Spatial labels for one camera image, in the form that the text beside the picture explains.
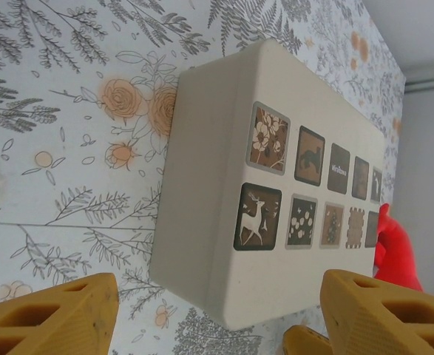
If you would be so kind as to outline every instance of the red toy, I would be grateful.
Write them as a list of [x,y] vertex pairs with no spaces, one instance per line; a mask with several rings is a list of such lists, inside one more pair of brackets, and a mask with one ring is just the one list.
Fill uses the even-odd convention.
[[417,291],[423,291],[417,278],[414,251],[409,235],[398,221],[389,217],[389,205],[379,210],[378,243],[374,265],[379,268],[375,279]]

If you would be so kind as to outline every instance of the white wall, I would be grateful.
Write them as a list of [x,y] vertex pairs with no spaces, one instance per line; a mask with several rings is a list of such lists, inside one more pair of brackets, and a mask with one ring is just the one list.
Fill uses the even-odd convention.
[[434,294],[434,91],[404,98],[392,216],[409,233],[419,279]]

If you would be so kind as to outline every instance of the square picture tile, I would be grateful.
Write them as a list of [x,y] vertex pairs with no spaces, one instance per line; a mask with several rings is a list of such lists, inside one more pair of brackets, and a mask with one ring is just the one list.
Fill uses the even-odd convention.
[[324,150],[325,138],[301,126],[294,173],[296,180],[320,186]]
[[325,205],[322,239],[320,246],[339,247],[343,227],[343,206],[332,203]]
[[333,143],[328,170],[327,188],[345,195],[350,172],[350,152]]
[[281,198],[280,190],[243,184],[233,242],[236,250],[274,249]]
[[289,142],[289,119],[256,102],[251,127],[246,163],[254,168],[283,175]]
[[315,226],[317,200],[294,195],[289,216],[287,249],[310,248]]
[[360,200],[366,200],[367,196],[367,180],[370,172],[370,164],[361,159],[355,157],[355,169],[353,173],[353,188],[351,195]]
[[374,168],[373,181],[371,182],[371,200],[374,202],[381,202],[381,184],[382,172]]
[[375,248],[378,242],[378,218],[379,213],[369,212],[367,214],[367,231],[365,248]]
[[362,246],[363,226],[365,225],[364,209],[350,208],[350,218],[348,218],[347,249],[357,249]]

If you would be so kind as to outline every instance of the wallpaper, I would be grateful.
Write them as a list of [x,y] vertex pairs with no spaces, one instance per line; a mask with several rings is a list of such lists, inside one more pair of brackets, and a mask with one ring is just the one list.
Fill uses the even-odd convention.
[[0,302],[113,272],[113,355],[272,354],[295,323],[325,332],[319,307],[230,332],[149,280],[179,74],[263,38],[384,133],[391,201],[404,76],[361,0],[0,0]]

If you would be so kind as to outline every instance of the deer illustration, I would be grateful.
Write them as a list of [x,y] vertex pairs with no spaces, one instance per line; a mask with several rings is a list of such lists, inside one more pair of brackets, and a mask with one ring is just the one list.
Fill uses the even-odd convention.
[[[257,235],[258,238],[261,241],[262,245],[262,237],[260,234],[260,226],[261,226],[261,219],[262,219],[262,207],[265,204],[265,201],[260,201],[259,198],[256,198],[253,194],[253,192],[249,193],[249,197],[256,202],[256,214],[254,217],[250,216],[248,213],[243,213],[241,216],[241,227],[240,227],[240,243],[242,246],[244,246],[250,239],[253,237],[253,235]],[[245,242],[243,242],[243,229],[246,228],[250,231],[250,234]]]

